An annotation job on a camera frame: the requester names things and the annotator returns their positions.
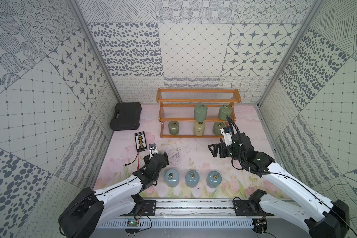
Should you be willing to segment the green canister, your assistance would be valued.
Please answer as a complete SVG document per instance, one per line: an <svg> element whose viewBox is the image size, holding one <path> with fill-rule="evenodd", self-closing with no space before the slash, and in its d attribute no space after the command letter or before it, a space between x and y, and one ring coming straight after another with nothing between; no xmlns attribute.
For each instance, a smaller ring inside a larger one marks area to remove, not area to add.
<svg viewBox="0 0 357 238"><path fill-rule="evenodd" d="M233 108L230 105L222 105L219 108L218 118L222 121L226 121L232 111Z"/></svg>
<svg viewBox="0 0 357 238"><path fill-rule="evenodd" d="M224 122L215 122L212 131L216 136L220 136L221 133L224 131L224 127L225 127Z"/></svg>
<svg viewBox="0 0 357 238"><path fill-rule="evenodd" d="M208 107L204 104L197 104L194 107L194 119L197 122L204 122L207 117Z"/></svg>
<svg viewBox="0 0 357 238"><path fill-rule="evenodd" d="M179 133L179 122L172 121L168 124L169 134L170 135L178 135Z"/></svg>

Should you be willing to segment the yellow canister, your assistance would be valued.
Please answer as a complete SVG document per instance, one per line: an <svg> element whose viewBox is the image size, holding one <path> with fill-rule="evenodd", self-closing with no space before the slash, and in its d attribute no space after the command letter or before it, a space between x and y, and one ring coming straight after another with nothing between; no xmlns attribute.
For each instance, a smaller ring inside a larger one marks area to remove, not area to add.
<svg viewBox="0 0 357 238"><path fill-rule="evenodd" d="M193 125L193 133L197 137L204 136L205 133L205 122L195 122Z"/></svg>

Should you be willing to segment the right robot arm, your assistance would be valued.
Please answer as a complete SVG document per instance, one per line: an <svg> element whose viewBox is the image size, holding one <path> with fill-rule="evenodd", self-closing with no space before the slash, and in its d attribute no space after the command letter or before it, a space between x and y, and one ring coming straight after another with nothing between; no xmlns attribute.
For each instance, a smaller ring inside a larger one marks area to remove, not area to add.
<svg viewBox="0 0 357 238"><path fill-rule="evenodd" d="M343 238L353 228L350 208L341 200L331 200L299 181L264 152L258 152L244 133L227 133L218 144L208 149L213 157L230 157L240 170L255 174L274 184L297 205L278 200L258 189L248 198L251 214L272 214L306 231L312 238Z"/></svg>

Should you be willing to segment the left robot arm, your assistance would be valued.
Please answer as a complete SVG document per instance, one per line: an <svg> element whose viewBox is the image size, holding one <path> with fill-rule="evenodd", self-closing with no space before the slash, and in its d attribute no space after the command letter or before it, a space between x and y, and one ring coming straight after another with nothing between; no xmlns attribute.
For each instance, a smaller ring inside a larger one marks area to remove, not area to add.
<svg viewBox="0 0 357 238"><path fill-rule="evenodd" d="M145 156L145 165L110 187L94 191L87 187L73 199L58 218L59 231L67 238L89 238L100 225L125 214L142 211L139 195L157 185L159 174L169 165L166 152Z"/></svg>

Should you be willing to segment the wooden three-tier shelf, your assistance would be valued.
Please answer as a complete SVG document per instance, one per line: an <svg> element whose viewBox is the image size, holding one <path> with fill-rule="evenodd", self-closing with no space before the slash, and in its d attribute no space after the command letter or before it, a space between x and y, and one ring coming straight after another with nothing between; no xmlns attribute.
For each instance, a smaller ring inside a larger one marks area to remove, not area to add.
<svg viewBox="0 0 357 238"><path fill-rule="evenodd" d="M161 138L195 138L193 133L194 107L204 104L208 107L204 138L218 138L214 135L215 122L224 122L218 118L219 108L230 105L233 111L230 117L235 121L234 105L240 103L242 98L238 89L161 89L157 91L156 101L159 103L158 120L161 123ZM178 135L170 135L169 122L179 122Z"/></svg>

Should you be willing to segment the black connector board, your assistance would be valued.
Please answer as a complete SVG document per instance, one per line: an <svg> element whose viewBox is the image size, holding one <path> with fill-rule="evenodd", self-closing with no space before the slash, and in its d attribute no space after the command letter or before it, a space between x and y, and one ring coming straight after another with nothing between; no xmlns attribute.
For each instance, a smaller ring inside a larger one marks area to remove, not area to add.
<svg viewBox="0 0 357 238"><path fill-rule="evenodd" d="M135 136L137 152L146 151L148 148L145 139L145 132L142 131L142 132L135 133L134 136Z"/></svg>

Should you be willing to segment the black plastic tool case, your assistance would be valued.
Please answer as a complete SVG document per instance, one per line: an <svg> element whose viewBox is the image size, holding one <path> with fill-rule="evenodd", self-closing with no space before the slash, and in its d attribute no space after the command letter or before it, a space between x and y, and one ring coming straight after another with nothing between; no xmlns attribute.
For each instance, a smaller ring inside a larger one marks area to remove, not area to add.
<svg viewBox="0 0 357 238"><path fill-rule="evenodd" d="M141 111L139 102L118 103L110 128L113 131L137 130L140 126Z"/></svg>

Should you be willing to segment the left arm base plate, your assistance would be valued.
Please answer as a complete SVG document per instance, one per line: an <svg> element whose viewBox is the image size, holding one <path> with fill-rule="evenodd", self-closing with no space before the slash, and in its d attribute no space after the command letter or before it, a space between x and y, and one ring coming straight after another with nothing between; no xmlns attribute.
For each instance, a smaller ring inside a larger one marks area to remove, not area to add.
<svg viewBox="0 0 357 238"><path fill-rule="evenodd" d="M137 203L130 213L122 216L155 216L156 205L156 200L144 200Z"/></svg>

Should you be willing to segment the aluminium mounting rail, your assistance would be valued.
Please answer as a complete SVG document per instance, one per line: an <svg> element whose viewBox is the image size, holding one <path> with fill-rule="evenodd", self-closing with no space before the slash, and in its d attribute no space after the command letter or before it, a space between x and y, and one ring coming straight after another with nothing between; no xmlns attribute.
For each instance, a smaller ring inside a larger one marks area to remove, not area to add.
<svg viewBox="0 0 357 238"><path fill-rule="evenodd" d="M221 200L204 200L204 199L178 199L178 200L161 200L157 201L156 209L165 209L165 210L195 210L195 209L233 209L232 200L221 199ZM300 206L294 206L276 199L269 194L255 194L249 199L253 202L256 202L260 205L262 210L266 213L272 213L276 215L285 215L287 212L290 214L301 213L304 216L311 216L316 218L316 216L323 212L320 208L317 208L319 202L316 199L308 199L305 201L299 200ZM94 194L86 198L78 199L76 198L69 206L66 208L65 213L74 212L76 209L80 209L83 213L88 211L88 209L97 204L99 206L100 215L104 215L105 212L112 212L111 217L121 216L123 214L130 213L135 205L139 202L144 201L139 195L131 195L125 198L114 197L114 196L103 196Z"/></svg>

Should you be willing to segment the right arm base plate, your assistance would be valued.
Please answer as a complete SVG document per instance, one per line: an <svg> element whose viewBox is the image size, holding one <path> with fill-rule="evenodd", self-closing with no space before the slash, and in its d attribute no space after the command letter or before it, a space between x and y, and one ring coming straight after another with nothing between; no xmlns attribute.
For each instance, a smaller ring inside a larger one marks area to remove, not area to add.
<svg viewBox="0 0 357 238"><path fill-rule="evenodd" d="M258 203L250 200L237 198L232 200L232 204L236 216L273 216L264 212Z"/></svg>

